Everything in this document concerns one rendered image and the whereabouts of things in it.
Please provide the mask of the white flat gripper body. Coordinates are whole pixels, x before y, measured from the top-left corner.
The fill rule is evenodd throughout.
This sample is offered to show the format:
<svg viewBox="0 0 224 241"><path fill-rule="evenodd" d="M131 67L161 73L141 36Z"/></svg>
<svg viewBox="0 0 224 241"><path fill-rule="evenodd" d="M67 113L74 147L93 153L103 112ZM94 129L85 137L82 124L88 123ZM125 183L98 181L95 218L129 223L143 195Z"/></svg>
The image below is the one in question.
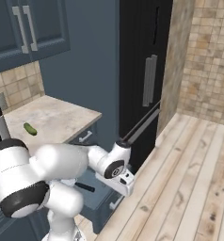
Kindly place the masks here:
<svg viewBox="0 0 224 241"><path fill-rule="evenodd" d="M132 173L123 173L112 179L105 179L103 176L96 173L95 177L124 197L129 197L133 193L135 176Z"/></svg>

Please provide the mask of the blue open drawer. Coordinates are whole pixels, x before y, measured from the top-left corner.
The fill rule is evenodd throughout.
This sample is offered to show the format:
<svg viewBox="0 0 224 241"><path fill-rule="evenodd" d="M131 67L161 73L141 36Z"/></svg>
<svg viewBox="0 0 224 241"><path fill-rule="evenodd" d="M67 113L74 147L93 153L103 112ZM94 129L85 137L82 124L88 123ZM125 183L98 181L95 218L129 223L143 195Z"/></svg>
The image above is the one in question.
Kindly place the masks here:
<svg viewBox="0 0 224 241"><path fill-rule="evenodd" d="M95 192L75 186L84 197L81 215L92 222L93 232L99 234L115 210L109 208L110 202L115 202L122 195L105 185L95 177L92 169L87 169L77 181L95 188Z"/></svg>

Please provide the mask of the blue closed drawer front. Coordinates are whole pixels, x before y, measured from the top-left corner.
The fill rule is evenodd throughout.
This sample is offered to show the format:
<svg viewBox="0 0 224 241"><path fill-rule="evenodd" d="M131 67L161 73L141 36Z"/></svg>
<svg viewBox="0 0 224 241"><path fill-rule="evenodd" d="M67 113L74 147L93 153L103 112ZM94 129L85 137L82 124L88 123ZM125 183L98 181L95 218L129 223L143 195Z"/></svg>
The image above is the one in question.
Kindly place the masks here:
<svg viewBox="0 0 224 241"><path fill-rule="evenodd" d="M79 135L69 141L72 145L96 145L97 144L97 124L90 125L87 129L82 131Z"/></svg>

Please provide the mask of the green cucumber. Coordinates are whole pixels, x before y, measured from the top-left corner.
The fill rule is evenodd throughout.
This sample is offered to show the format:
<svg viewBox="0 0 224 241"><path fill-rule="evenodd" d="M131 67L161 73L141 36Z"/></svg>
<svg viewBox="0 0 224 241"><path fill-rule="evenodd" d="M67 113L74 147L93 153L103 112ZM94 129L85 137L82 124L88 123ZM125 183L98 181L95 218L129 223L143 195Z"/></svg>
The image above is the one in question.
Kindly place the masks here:
<svg viewBox="0 0 224 241"><path fill-rule="evenodd" d="M35 128L33 128L28 122L24 124L24 129L26 132L32 136L35 136L38 132Z"/></svg>

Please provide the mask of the blue base cabinet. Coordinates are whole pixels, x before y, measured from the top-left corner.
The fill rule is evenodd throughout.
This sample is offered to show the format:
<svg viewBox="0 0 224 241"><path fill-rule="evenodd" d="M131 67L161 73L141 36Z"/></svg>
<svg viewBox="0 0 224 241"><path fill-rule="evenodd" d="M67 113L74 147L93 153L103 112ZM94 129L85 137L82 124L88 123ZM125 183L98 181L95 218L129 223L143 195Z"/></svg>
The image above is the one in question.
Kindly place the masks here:
<svg viewBox="0 0 224 241"><path fill-rule="evenodd" d="M0 211L0 241L41 241L49 232L48 209L23 218L7 218Z"/></svg>

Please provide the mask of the black fridge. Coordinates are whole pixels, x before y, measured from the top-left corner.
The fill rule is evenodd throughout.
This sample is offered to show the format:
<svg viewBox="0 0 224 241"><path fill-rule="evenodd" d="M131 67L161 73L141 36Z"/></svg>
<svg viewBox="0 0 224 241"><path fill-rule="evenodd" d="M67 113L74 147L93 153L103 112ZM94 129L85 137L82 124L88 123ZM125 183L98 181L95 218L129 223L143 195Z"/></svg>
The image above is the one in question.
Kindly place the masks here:
<svg viewBox="0 0 224 241"><path fill-rule="evenodd" d="M120 0L120 137L160 109L173 0ZM157 55L153 101L143 102L146 58ZM158 116L131 144L128 169L137 173L155 146Z"/></svg>

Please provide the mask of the blue tall cabinet panel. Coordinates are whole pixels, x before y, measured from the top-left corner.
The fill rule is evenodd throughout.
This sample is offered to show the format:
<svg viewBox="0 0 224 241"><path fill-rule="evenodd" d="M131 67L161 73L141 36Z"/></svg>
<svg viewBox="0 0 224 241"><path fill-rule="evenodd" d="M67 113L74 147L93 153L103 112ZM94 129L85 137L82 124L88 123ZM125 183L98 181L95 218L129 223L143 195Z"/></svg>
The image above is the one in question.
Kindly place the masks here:
<svg viewBox="0 0 224 241"><path fill-rule="evenodd" d="M71 49L40 61L45 93L102 114L98 143L119 138L119 2L66 0Z"/></svg>

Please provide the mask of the black-handled pizza cutter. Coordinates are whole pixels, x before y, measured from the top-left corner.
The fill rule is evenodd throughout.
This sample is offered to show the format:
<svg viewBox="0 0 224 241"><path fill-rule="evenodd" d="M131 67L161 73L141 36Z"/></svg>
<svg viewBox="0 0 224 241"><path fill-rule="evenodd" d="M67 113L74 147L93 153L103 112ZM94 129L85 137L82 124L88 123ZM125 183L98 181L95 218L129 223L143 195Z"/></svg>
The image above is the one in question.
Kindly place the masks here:
<svg viewBox="0 0 224 241"><path fill-rule="evenodd" d="M89 191L89 192L95 192L95 188L89 185L85 185L82 183L75 183L75 186L85 189L86 191Z"/></svg>

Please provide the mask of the blue wall cupboard door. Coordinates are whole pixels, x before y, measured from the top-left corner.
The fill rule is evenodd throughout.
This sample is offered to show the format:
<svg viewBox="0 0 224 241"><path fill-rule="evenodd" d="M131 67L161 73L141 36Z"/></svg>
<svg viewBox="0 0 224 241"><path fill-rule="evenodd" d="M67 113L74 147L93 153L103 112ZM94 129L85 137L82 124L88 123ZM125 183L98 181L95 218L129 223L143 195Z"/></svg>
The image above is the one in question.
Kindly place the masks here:
<svg viewBox="0 0 224 241"><path fill-rule="evenodd" d="M20 5L30 6L38 51L33 52L27 16L22 13L29 54L32 61L66 52L70 49L65 0L19 0Z"/></svg>
<svg viewBox="0 0 224 241"><path fill-rule="evenodd" d="M12 7L16 6L22 14L19 0L0 0L0 72L30 62L30 54L22 52L21 31L12 12Z"/></svg>

